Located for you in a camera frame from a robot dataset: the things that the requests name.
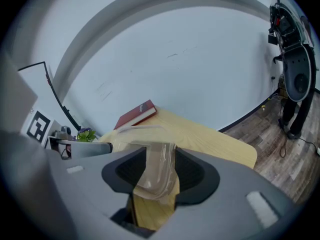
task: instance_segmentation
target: curved white wall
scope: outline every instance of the curved white wall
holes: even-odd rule
[[[41,0],[27,5],[28,12],[36,8],[39,20],[20,29],[34,38],[24,46],[29,56],[17,65],[46,61],[54,76],[77,33],[115,0],[45,1],[45,6]],[[271,0],[258,1],[268,7]],[[103,134],[120,115],[151,99],[218,130],[265,100],[276,89],[274,85],[271,90],[271,76],[277,83],[281,71],[271,62],[279,50],[268,44],[269,23],[207,2],[144,19],[104,45],[83,67],[63,102],[78,123]],[[11,54],[13,62],[17,54]]]

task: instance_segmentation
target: wooden table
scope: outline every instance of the wooden table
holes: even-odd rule
[[[139,125],[160,125],[174,138],[180,148],[203,152],[218,158],[234,161],[253,169],[257,160],[256,150],[235,138],[204,125],[192,122],[167,110],[157,107],[158,113]],[[99,142],[113,142],[117,131],[103,135]],[[176,181],[167,204],[133,195],[137,224],[140,227],[158,230],[174,213],[175,196],[179,193]]]

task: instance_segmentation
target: red book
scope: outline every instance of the red book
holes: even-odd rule
[[[157,113],[156,107],[149,99],[145,103],[130,110],[128,113],[120,116],[114,129],[135,126],[149,117],[152,117],[155,113]]]

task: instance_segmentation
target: wall baseboard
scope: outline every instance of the wall baseboard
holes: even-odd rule
[[[270,96],[277,94],[279,92],[279,88],[276,89]],[[250,117],[254,112],[258,111],[258,109],[261,108],[262,105],[266,104],[268,102],[268,99],[270,98],[270,96],[268,98],[266,98],[261,104],[259,104],[255,109],[253,109],[252,111],[250,111],[248,114],[244,115],[243,117],[241,117],[240,119],[238,119],[237,121],[233,122],[232,124],[220,129],[218,132],[220,133],[224,133],[225,131],[229,130],[230,128],[236,126],[237,124],[241,123],[243,120],[247,119],[248,117]]]

